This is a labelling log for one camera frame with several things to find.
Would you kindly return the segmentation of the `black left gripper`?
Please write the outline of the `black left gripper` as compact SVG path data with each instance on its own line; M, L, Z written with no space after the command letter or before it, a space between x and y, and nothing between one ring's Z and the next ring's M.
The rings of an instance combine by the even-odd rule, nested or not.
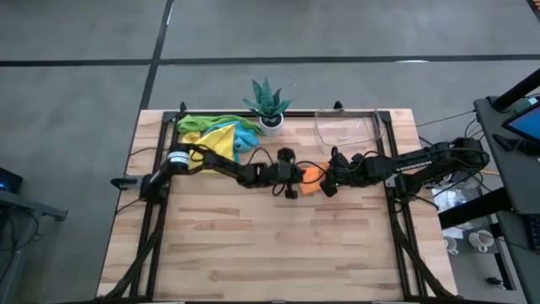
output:
M277 166L279 162L288 162L291 164L291 177L287 183L278 180ZM290 148L282 148L278 151L277 162L271 164L262 173L263 181L267 186L272 186L272 195L274 197L284 193L288 199L297 199L298 191L293 189L293 185L303 182L303 170L296 164L295 152Z

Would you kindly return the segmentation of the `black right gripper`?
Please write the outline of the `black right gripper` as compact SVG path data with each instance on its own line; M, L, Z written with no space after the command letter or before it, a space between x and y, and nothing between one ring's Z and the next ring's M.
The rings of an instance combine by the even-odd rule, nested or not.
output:
M349 162L344 154L333 151L329 160L325 179L320 182L321 190L327 197L332 197L338 192L340 186L367 187L367 174L363 164L367 154L355 154Z

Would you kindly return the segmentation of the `clear plastic basket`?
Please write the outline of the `clear plastic basket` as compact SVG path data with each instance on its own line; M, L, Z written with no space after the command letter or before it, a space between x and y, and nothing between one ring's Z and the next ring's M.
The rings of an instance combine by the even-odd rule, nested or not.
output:
M333 147L342 152L358 152L375 146L386 134L377 110L344 109L315 111L315 135L320 152L331 154Z

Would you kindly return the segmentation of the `orange microfiber towel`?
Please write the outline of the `orange microfiber towel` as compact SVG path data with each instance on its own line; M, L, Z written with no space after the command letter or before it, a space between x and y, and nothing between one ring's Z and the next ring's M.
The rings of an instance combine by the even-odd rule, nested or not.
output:
M320 182L325 179L328 167L329 165L327 163L303 167L305 171L303 182L299 184L299 189L303 196L310 195L321 189Z

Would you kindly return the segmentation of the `blue microfiber towel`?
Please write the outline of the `blue microfiber towel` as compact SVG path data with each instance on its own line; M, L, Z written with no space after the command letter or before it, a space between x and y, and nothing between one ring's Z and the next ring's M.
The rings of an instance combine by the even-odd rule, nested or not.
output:
M234 137L234 157L235 161L239 160L239 153L249 152L251 148L257 147L259 141L257 139L257 134L251 130L244 129L238 122L230 122L222 125L221 127L226 127L229 125L235 126L235 137ZM206 131L203 135L208 134L209 132L216 130L221 127L213 127Z

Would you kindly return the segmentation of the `yellow microfiber towel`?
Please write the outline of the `yellow microfiber towel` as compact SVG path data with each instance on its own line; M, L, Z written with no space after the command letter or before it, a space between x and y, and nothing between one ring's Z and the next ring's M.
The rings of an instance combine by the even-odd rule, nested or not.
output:
M212 150L228 160L235 161L234 157L235 126L221 127L201 135L198 132L189 132L182 138L183 144L195 144L200 150Z

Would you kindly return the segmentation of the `green microfiber towel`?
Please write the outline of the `green microfiber towel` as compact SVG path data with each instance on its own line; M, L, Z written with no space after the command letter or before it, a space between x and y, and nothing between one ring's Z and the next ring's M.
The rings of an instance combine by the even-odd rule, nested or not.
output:
M203 132L213 127L221 127L226 123L238 122L244 129L251 130L258 135L263 135L263 131L256 123L236 115L222 116L193 116L186 115L177 123L179 133Z

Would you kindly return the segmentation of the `potted plant in white pot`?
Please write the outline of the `potted plant in white pot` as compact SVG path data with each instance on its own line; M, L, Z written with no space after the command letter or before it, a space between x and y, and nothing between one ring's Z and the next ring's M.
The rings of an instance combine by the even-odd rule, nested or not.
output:
M254 101L243 98L242 101L255 116L258 117L261 130L267 137L279 136L284 128L284 113L288 110L292 100L281 99L281 89L272 91L267 78L258 83L251 81Z

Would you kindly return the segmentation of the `white crumpled papers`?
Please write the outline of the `white crumpled papers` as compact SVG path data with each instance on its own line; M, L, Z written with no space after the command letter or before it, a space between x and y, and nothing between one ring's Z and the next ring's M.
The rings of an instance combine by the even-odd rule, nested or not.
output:
M433 188L431 190L435 205L439 208L439 213L452 209L459 205L465 204L469 197L470 191L464 188Z

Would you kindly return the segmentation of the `black stand beam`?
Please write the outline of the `black stand beam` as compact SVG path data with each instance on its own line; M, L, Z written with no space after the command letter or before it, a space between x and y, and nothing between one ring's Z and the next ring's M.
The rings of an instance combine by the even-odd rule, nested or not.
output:
M511 211L512 204L504 187L486 193L472 201L439 213L442 230L458 226L499 211Z

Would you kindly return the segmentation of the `dark grey desk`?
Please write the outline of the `dark grey desk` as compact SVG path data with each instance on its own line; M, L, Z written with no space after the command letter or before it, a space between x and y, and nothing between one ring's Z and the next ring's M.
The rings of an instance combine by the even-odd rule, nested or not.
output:
M506 151L493 139L494 135L519 138L503 128L510 113L495 111L485 99L473 104L512 208L497 213L499 225L528 304L540 304L540 252L530 249L524 221L526 214L540 214L540 161Z

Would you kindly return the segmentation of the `tablet with blue screen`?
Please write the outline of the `tablet with blue screen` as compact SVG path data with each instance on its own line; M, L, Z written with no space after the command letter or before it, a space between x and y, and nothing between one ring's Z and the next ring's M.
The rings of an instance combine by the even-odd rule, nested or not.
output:
M540 103L506 119L502 123L502 128L540 144Z

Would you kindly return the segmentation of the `black slanted pole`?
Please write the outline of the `black slanted pole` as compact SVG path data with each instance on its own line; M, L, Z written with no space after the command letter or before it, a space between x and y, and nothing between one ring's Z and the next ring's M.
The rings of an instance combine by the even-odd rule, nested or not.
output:
M540 87L540 68L492 101L491 106L496 111L503 111L538 87Z

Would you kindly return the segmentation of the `grey desk leg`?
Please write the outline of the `grey desk leg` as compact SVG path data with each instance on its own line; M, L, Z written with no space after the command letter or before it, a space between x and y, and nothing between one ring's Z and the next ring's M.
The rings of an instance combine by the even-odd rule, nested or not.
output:
M64 221L68 215L67 210L58 209L47 204L29 200L18 194L14 194L5 190L0 190L0 204L33 210L40 213L41 215L51 216L56 221Z

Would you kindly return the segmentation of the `black device with blue light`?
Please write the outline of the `black device with blue light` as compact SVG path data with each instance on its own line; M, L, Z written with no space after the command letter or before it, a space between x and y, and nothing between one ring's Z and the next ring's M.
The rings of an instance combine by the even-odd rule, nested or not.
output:
M23 177L0 167L0 190L19 193L23 180Z

